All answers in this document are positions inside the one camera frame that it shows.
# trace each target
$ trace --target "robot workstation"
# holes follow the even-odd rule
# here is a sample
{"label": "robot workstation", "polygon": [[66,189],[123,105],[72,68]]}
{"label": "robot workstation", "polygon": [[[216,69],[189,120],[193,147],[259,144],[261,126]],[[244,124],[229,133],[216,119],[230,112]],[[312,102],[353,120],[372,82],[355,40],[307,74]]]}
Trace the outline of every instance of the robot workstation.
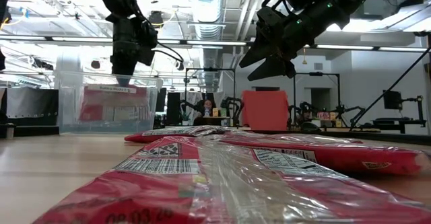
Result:
{"label": "robot workstation", "polygon": [[430,4],[0,0],[0,217],[429,224]]}

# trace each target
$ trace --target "doorway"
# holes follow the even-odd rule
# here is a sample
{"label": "doorway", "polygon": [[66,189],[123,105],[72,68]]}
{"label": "doorway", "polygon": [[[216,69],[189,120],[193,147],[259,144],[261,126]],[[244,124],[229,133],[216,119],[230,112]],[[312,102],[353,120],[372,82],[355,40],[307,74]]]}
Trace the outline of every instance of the doorway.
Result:
{"label": "doorway", "polygon": [[331,110],[331,89],[311,88],[311,104],[320,110]]}

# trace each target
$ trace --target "ceiling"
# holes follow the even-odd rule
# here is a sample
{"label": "ceiling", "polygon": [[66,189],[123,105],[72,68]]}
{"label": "ceiling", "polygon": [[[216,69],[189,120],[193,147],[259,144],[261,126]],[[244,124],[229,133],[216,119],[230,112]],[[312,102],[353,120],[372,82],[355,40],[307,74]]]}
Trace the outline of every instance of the ceiling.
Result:
{"label": "ceiling", "polygon": [[[222,21],[224,25],[220,40],[251,40],[255,37],[255,25],[257,20],[256,10],[260,8],[257,0],[256,10],[253,9],[251,0],[248,11],[254,16],[250,21],[249,29],[246,33],[236,36],[238,21],[241,9],[244,7],[244,0],[222,0]],[[387,17],[396,8],[394,3],[401,0],[368,0],[360,10],[360,15],[380,15]],[[194,15],[206,13],[206,11],[193,11],[194,0],[137,0],[144,15],[148,16],[151,11],[161,11],[164,25],[159,31],[159,38],[171,39],[196,39],[197,33],[193,22]],[[12,25],[6,25],[2,29],[2,34],[33,35],[33,36],[85,36],[85,37],[112,37],[112,24],[104,18],[110,14],[105,8],[102,0],[9,0],[9,11],[12,15]],[[240,24],[240,28],[247,26],[247,20]],[[316,39],[320,44],[347,44],[347,45],[376,45],[376,46],[408,46],[414,42],[412,33],[383,32],[377,30],[372,34],[364,36],[362,32],[355,32],[358,26],[354,26],[353,32],[340,32],[337,29],[328,31]],[[57,57],[62,51],[68,50],[67,46],[56,46],[53,44],[26,44],[1,41],[3,53],[7,56],[7,71],[20,72],[44,72],[50,71],[33,67],[29,63],[29,57],[34,57],[52,64],[57,64]],[[185,59],[185,67],[202,67],[203,50],[198,47],[175,48],[175,50]],[[81,63],[84,71],[94,73],[110,73],[109,56],[112,52],[111,46],[81,46],[81,51],[86,54],[86,61]],[[224,49],[221,53],[232,53],[232,49]],[[221,57],[213,59],[217,65],[221,65]],[[330,50],[313,50],[312,54],[330,56]],[[100,69],[91,68],[92,60],[100,61]],[[173,84],[175,88],[182,89],[184,71],[176,69],[176,63],[164,54],[156,54],[151,67],[138,64],[135,74],[138,75],[159,75],[166,78],[165,84]],[[46,83],[46,77],[28,76],[31,80],[41,80],[41,84]],[[196,89],[205,88],[208,82],[196,80],[191,85]]]}

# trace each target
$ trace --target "barcode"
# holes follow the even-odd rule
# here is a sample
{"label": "barcode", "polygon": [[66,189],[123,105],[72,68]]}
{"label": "barcode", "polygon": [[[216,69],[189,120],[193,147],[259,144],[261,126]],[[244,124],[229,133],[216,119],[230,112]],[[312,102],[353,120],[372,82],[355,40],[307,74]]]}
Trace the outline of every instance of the barcode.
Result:
{"label": "barcode", "polygon": [[143,174],[200,174],[196,159],[127,159],[114,169]]}

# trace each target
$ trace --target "label on bin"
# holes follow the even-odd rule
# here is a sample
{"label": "label on bin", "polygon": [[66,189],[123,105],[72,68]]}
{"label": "label on bin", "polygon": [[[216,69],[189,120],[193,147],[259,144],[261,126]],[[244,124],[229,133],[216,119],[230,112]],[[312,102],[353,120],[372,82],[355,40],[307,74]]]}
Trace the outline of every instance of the label on bin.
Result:
{"label": "label on bin", "polygon": [[111,91],[111,92],[120,92],[120,93],[128,93],[128,94],[136,94],[136,89],[129,87],[118,87],[111,85],[89,85],[89,90],[98,90],[98,91]]}

